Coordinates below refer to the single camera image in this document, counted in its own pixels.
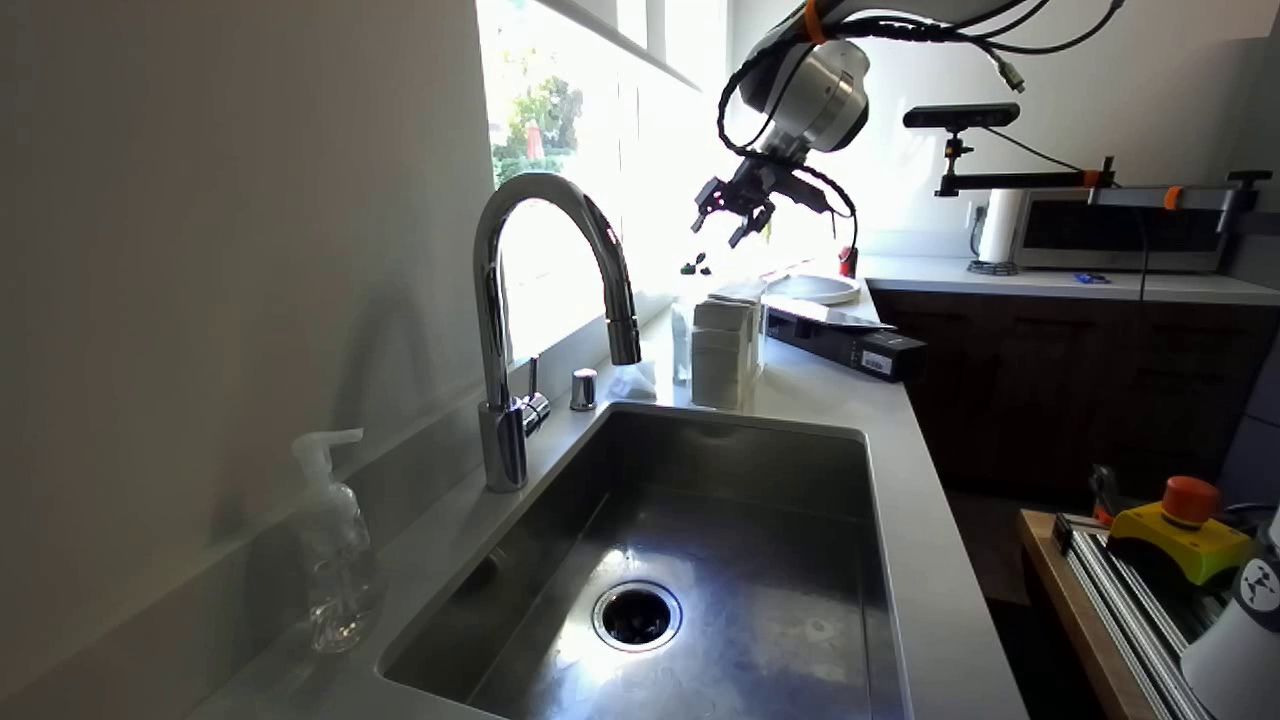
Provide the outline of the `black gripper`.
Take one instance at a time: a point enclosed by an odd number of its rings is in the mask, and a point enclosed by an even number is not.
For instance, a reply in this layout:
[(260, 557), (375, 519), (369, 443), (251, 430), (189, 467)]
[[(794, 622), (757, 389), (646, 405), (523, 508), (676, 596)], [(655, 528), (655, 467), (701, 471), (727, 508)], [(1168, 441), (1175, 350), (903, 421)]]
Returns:
[(692, 232), (703, 232), (703, 224), (727, 209), (743, 217), (727, 237), (727, 247), (741, 247), (754, 232), (763, 232), (773, 224), (773, 214), (775, 214), (773, 197), (801, 205), (803, 183), (794, 175), (789, 163), (741, 161), (737, 171), (725, 180), (725, 189), (703, 183), (697, 192)]

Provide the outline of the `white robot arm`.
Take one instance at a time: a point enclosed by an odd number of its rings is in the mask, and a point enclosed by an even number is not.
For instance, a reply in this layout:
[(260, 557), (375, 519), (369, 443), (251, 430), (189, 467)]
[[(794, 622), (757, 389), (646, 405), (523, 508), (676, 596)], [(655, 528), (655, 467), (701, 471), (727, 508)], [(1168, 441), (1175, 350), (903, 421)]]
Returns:
[(807, 163), (814, 151), (847, 147), (874, 111), (874, 40), (982, 44), (973, 23), (1012, 11), (1022, 0), (801, 0), (727, 74), (718, 95), (718, 139), (737, 157), (727, 180), (712, 175), (697, 192), (697, 222), (733, 214), (727, 245), (759, 232), (775, 197), (834, 214), (860, 237), (851, 197)]

